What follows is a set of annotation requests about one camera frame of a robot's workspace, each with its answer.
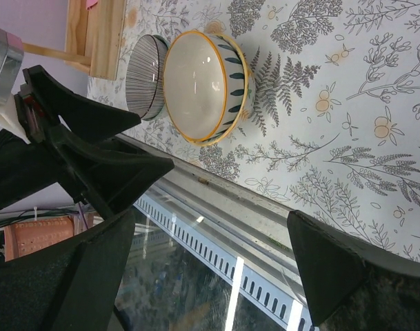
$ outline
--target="wooden frame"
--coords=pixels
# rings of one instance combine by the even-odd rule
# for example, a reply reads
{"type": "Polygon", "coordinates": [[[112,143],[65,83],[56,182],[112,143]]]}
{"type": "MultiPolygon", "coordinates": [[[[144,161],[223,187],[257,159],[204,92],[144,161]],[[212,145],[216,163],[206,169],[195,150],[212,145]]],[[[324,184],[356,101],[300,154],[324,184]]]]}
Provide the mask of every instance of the wooden frame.
{"type": "Polygon", "coordinates": [[[92,77],[117,78],[126,0],[99,0],[86,10],[86,0],[69,0],[66,53],[82,56],[90,64],[66,61],[92,77]]]}

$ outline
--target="yellow rim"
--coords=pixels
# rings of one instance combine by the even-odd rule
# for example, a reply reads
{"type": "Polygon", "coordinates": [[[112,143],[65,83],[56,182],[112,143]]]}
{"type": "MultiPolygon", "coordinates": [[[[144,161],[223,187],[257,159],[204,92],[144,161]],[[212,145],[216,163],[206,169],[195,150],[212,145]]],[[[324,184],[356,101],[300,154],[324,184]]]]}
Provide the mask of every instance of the yellow rim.
{"type": "Polygon", "coordinates": [[[221,33],[214,33],[214,35],[216,36],[220,36],[222,38],[224,38],[225,40],[227,40],[229,42],[229,44],[235,48],[235,50],[237,51],[237,55],[239,55],[240,60],[242,61],[242,66],[243,66],[243,73],[245,75],[245,91],[246,93],[243,93],[243,98],[242,98],[242,103],[240,106],[240,111],[237,114],[236,118],[234,119],[234,122],[231,124],[231,126],[225,131],[225,133],[223,133],[223,135],[221,135],[220,137],[217,137],[214,141],[208,141],[205,143],[199,143],[197,141],[190,141],[190,143],[199,146],[199,147],[206,147],[209,145],[212,145],[213,143],[218,143],[220,142],[220,140],[222,140],[223,138],[225,138],[226,136],[228,136],[231,131],[236,127],[237,125],[237,121],[240,119],[240,115],[243,112],[243,107],[245,105],[246,99],[248,98],[248,80],[250,78],[250,74],[249,74],[249,70],[248,70],[248,64],[246,63],[246,59],[243,56],[242,50],[240,49],[240,47],[236,44],[236,42],[230,38],[229,36],[226,36],[224,34],[221,33]]]}
{"type": "MultiPolygon", "coordinates": [[[[222,120],[223,120],[223,116],[224,116],[224,114],[225,114],[225,107],[226,107],[226,100],[227,100],[227,95],[228,95],[228,89],[227,89],[227,78],[226,78],[226,70],[225,70],[225,65],[223,64],[223,61],[222,61],[222,58],[221,58],[221,55],[219,54],[219,51],[217,50],[217,47],[213,44],[213,42],[211,41],[211,39],[210,38],[208,38],[207,36],[205,36],[204,35],[204,33],[202,33],[202,32],[199,32],[199,31],[187,31],[187,32],[184,32],[184,33],[182,33],[182,34],[180,34],[173,42],[172,42],[172,44],[171,44],[171,46],[170,46],[170,48],[168,48],[168,51],[167,51],[167,55],[166,55],[166,62],[165,62],[165,64],[164,64],[164,66],[163,66],[163,77],[165,77],[165,72],[166,72],[166,68],[167,68],[167,60],[168,60],[168,55],[170,54],[170,51],[171,51],[171,49],[173,48],[173,45],[176,43],[176,41],[178,41],[179,40],[179,38],[181,38],[182,36],[185,36],[186,34],[197,34],[197,35],[199,35],[199,36],[201,36],[201,37],[203,37],[210,45],[211,45],[211,47],[212,47],[212,49],[216,52],[216,55],[217,55],[217,58],[218,58],[218,60],[219,60],[219,63],[220,63],[220,65],[221,65],[221,68],[222,68],[222,75],[223,75],[223,86],[224,86],[224,88],[225,88],[225,94],[224,94],[224,96],[223,96],[223,108],[222,108],[222,111],[221,111],[221,116],[220,116],[220,119],[219,119],[219,122],[217,123],[217,125],[216,125],[216,127],[212,130],[212,132],[210,133],[210,134],[208,134],[206,137],[204,137],[204,138],[201,138],[201,139],[195,139],[195,138],[191,138],[191,137],[189,137],[189,136],[187,136],[186,134],[184,134],[180,129],[179,129],[179,127],[176,125],[176,123],[173,121],[173,118],[172,118],[172,116],[171,116],[171,113],[170,113],[170,109],[168,109],[168,104],[167,104],[167,98],[166,98],[166,94],[164,93],[163,94],[163,100],[164,100],[164,102],[165,102],[165,104],[166,104],[166,108],[167,108],[167,111],[168,111],[168,115],[170,116],[170,119],[171,119],[171,122],[173,123],[173,125],[176,127],[176,129],[182,134],[182,137],[184,137],[187,141],[189,141],[190,143],[198,143],[198,142],[200,142],[200,141],[205,141],[205,140],[207,140],[207,139],[209,139],[216,131],[217,131],[217,128],[221,125],[221,123],[222,123],[222,120]]],[[[162,79],[162,87],[163,87],[163,89],[164,89],[164,91],[165,91],[165,79],[162,79]]]]}

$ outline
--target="yellow-rimmed bowl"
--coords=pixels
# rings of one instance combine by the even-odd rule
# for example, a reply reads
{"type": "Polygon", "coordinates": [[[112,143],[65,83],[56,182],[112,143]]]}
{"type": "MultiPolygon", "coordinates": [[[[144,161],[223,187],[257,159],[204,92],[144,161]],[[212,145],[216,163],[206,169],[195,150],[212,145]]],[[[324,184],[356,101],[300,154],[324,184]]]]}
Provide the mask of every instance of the yellow-rimmed bowl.
{"type": "Polygon", "coordinates": [[[221,131],[219,134],[209,139],[206,139],[204,141],[199,141],[199,142],[191,141],[191,143],[199,147],[206,147],[214,143],[220,142],[220,140],[228,136],[236,128],[236,126],[239,123],[246,120],[253,112],[254,98],[256,95],[256,83],[254,80],[254,76],[250,69],[250,66],[246,62],[246,59],[242,53],[241,48],[236,44],[236,42],[232,38],[225,36],[224,34],[216,34],[216,35],[219,38],[222,38],[223,40],[225,40],[227,43],[229,43],[235,49],[237,56],[242,61],[243,73],[245,75],[245,81],[244,81],[245,92],[243,93],[240,111],[237,113],[232,124],[228,128],[226,128],[224,131],[221,131]]]}
{"type": "Polygon", "coordinates": [[[163,93],[168,114],[187,141],[218,137],[241,109],[245,93],[242,60],[220,35],[184,32],[168,50],[163,93]]]}

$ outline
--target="tablecloth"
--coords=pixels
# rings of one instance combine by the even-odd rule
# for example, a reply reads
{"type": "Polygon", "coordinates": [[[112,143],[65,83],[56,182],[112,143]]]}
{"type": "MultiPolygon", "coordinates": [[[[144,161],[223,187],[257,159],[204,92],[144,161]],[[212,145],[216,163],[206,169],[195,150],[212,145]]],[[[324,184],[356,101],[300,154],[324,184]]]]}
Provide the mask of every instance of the tablecloth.
{"type": "Polygon", "coordinates": [[[168,118],[126,134],[420,262],[420,0],[129,0],[118,78],[88,96],[127,109],[138,38],[205,27],[245,52],[254,112],[207,148],[168,118]]]}

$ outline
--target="black object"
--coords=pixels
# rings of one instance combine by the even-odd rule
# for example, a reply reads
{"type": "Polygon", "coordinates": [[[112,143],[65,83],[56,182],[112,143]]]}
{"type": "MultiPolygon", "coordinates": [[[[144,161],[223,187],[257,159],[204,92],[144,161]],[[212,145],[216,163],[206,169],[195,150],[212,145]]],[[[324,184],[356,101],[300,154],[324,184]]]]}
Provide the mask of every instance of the black object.
{"type": "Polygon", "coordinates": [[[171,160],[113,138],[139,124],[137,114],[76,95],[41,66],[23,73],[27,85],[14,99],[32,143],[0,131],[0,209],[58,182],[75,203],[88,202],[107,218],[173,169],[171,160]]]}
{"type": "Polygon", "coordinates": [[[396,274],[405,282],[420,282],[420,263],[351,237],[303,212],[290,212],[288,230],[315,326],[328,319],[373,274],[396,274]]]}
{"type": "Polygon", "coordinates": [[[107,330],[132,244],[135,208],[0,265],[0,331],[107,330]]]}

